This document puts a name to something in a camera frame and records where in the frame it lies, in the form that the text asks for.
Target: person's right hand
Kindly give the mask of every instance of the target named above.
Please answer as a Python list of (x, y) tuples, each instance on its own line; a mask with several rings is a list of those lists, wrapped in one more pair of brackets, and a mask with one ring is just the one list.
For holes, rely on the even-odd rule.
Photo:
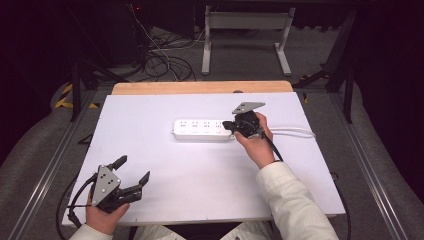
[[(87, 204), (91, 204), (90, 196), (87, 199)], [(94, 206), (86, 207), (86, 223), (91, 228), (96, 229), (97, 231), (113, 235), (116, 224), (119, 219), (127, 212), (130, 207), (129, 203), (125, 203), (122, 206), (118, 207), (112, 213), (106, 213)]]
[[(272, 141), (272, 132), (267, 126), (266, 117), (260, 113), (256, 113), (259, 119), (259, 126), (265, 131), (265, 134)], [(246, 149), (249, 157), (258, 165), (259, 169), (275, 162), (274, 153), (265, 138), (245, 138), (241, 133), (234, 132), (237, 141)]]

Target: power outlet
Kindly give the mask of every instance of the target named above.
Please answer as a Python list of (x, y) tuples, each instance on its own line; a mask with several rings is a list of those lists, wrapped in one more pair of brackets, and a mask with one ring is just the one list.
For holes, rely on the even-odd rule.
[(228, 141), (234, 139), (224, 120), (178, 119), (172, 133), (177, 140)]

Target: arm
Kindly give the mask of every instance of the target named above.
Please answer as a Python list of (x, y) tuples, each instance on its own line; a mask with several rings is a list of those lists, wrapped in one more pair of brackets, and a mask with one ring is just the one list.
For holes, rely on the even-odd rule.
[(112, 240), (116, 224), (129, 207), (130, 204), (126, 203), (110, 214), (94, 206), (86, 207), (87, 222), (74, 233), (71, 240)]
[[(272, 140), (266, 117), (260, 113), (256, 115), (259, 125)], [(274, 221), (283, 239), (338, 239), (307, 187), (294, 176), (285, 163), (275, 162), (273, 151), (266, 140), (247, 139), (237, 132), (235, 136), (260, 169), (256, 180), (271, 207)]]
[(283, 239), (338, 239), (308, 188), (285, 163), (265, 166), (256, 180)]

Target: white board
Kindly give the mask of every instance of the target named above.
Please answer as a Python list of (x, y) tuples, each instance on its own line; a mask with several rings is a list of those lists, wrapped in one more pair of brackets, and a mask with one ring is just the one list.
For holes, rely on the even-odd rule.
[[(231, 112), (241, 102), (265, 102), (255, 111), (267, 116), (270, 128), (310, 129), (296, 93), (111, 95), (72, 197), (99, 165), (127, 155), (127, 163), (114, 171), (121, 188), (135, 185), (147, 171), (151, 175), (142, 200), (131, 204), (120, 224), (271, 219), (255, 181), (258, 168), (236, 140), (187, 142), (171, 133), (177, 119), (233, 120)], [(325, 214), (345, 212), (314, 138), (275, 135), (274, 144)], [(87, 196), (88, 189), (77, 203), (85, 204)], [(84, 222), (85, 210), (75, 212)], [(66, 215), (63, 224), (72, 224)]]

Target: white jacket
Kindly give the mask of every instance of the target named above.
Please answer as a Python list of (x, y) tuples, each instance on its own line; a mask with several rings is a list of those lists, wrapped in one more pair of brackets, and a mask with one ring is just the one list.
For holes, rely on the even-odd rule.
[[(290, 168), (282, 162), (275, 162), (262, 168), (256, 181), (269, 204), (274, 221), (284, 240), (338, 239), (325, 214), (306, 186), (299, 181)], [(271, 239), (272, 230), (263, 222), (246, 222), (233, 229), (222, 240)], [(83, 225), (72, 236), (72, 240), (111, 240), (112, 236), (102, 234)], [(135, 240), (183, 240), (181, 236), (163, 226), (139, 227)]]

